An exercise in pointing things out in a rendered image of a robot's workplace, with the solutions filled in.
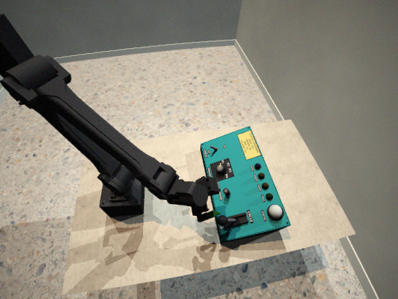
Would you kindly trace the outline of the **teal control console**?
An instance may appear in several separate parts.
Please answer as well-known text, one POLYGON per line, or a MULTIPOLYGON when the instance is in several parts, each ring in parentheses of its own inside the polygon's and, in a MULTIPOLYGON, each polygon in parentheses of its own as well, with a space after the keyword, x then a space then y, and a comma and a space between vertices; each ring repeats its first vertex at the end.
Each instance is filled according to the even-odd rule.
POLYGON ((206 177, 221 190, 211 196, 221 243, 291 226, 250 126, 201 143, 200 151, 206 177))

